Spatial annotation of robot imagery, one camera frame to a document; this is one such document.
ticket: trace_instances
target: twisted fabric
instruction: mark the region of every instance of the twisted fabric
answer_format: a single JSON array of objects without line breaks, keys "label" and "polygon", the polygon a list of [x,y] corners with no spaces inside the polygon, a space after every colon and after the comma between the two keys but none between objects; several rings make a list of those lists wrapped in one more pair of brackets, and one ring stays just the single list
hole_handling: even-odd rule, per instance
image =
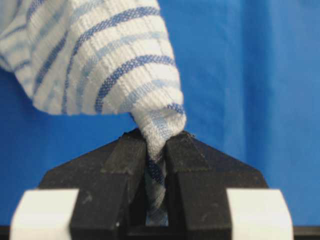
[{"label": "twisted fabric", "polygon": [[131,113],[147,142],[148,223],[167,224],[162,148],[186,115],[156,0],[2,0],[0,66],[49,114]]}]

